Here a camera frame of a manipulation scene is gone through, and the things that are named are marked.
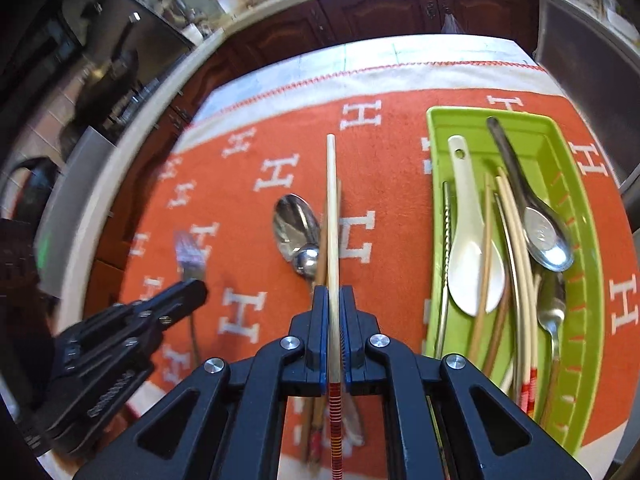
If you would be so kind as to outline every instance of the wooden cabinet door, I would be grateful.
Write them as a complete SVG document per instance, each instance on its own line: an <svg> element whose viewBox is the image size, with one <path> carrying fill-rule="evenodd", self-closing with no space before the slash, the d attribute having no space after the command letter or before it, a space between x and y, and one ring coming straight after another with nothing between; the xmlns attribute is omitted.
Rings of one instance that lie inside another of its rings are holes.
<svg viewBox="0 0 640 480"><path fill-rule="evenodd" d="M124 272L121 269L94 260L84 297L82 318L86 319L116 303L123 278Z"/></svg>
<svg viewBox="0 0 640 480"><path fill-rule="evenodd" d="M304 2L233 35L230 45L249 70L335 44L316 0Z"/></svg>
<svg viewBox="0 0 640 480"><path fill-rule="evenodd" d="M225 43L187 81L171 106L189 123L213 90L249 71L233 48Z"/></svg>
<svg viewBox="0 0 640 480"><path fill-rule="evenodd" d="M105 222L96 258L117 269L124 269L138 223L162 166L180 132L184 121L171 108L160 117L136 155Z"/></svg>
<svg viewBox="0 0 640 480"><path fill-rule="evenodd" d="M438 0L444 19L447 10L467 34L515 41L527 54L538 44L540 0Z"/></svg>
<svg viewBox="0 0 640 480"><path fill-rule="evenodd" d="M319 0L339 43L440 31L436 0Z"/></svg>

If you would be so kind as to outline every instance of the green tray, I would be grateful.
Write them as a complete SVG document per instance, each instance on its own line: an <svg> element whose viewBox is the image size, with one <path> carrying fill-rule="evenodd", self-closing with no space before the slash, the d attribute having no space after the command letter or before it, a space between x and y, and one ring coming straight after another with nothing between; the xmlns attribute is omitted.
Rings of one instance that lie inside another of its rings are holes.
<svg viewBox="0 0 640 480"><path fill-rule="evenodd" d="M574 264L564 273L566 318L560 332L561 369L553 400L548 432L567 451L575 454L586 430L598 386L604 343L604 293L600 248L593 216L582 181L558 125L548 117L487 108L433 107L427 111L433 164L434 252L431 317L425 354L433 356L440 313L442 288L443 203L442 183L452 190L452 227L456 225L456 186L447 139L462 135L472 155L479 199L484 174L497 174L504 166L498 149L486 128L486 119L497 117L511 141L533 191L548 203L569 225L575 248ZM494 214L494 241L506 265L502 225ZM464 314L449 299L449 315L444 355L465 354L473 318ZM496 311L487 315L482 334L481 361L484 361ZM514 352L514 315L509 313L491 379L500 384ZM548 335L538 327L537 420L546 393L549 370Z"/></svg>

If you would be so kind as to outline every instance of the plastic bag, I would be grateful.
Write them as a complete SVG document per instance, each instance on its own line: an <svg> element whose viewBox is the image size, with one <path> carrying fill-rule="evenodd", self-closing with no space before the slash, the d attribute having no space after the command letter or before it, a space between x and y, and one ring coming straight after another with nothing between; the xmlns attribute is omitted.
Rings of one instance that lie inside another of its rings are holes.
<svg viewBox="0 0 640 480"><path fill-rule="evenodd" d="M442 27L443 34L464 34L458 20L453 17L453 14L447 13L444 15L444 27Z"/></svg>

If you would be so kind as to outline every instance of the tablecloth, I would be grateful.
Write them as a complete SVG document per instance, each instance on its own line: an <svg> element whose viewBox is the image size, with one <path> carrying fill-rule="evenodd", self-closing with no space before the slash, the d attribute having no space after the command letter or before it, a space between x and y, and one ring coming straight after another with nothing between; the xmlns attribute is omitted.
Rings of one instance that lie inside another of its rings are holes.
<svg viewBox="0 0 640 480"><path fill-rule="evenodd" d="M265 69L262 76L268 73ZM209 103L215 97L213 92ZM173 232L186 229L208 265L209 300L195 313L203 356L245 358L285 335L291 316L308 308L308 286L275 246L273 205L294 192L317 214L322 211L325 136L334 133L343 181L341 282L354 286L358 308L376 314L386 334L419 352L427 330L434 243L425 113L435 105L548 115L574 154L596 222L606 300L600 383L578 459L595 479L602 478L638 380L638 267L606 157L561 89L533 63L396 62L272 85L217 106L183 133L160 174L130 253L121 300L148 298L178 279ZM568 313L581 315L580 309ZM166 333L154 362L150 380L157 394L190 373L185 322ZM380 478L385 470L380 402L369 397L358 399L358 405L367 443L356 447L343 441L347 478ZM297 461L301 410L302 401L292 399L281 478L306 475ZM322 464L329 467L328 449Z"/></svg>

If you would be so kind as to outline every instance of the white spoon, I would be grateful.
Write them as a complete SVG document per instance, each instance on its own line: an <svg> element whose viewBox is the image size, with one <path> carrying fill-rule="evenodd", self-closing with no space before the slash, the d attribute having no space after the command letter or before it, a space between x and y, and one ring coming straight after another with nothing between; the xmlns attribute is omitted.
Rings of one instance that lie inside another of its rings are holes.
<svg viewBox="0 0 640 480"><path fill-rule="evenodd" d="M453 301L463 312L475 316L480 302L484 220L465 137L458 135L449 137L449 154L453 164L458 198L456 231L451 246L447 275L449 291ZM491 248L493 252L489 273L489 295L486 302L487 312L491 312L498 306L504 290L504 265L494 241Z"/></svg>

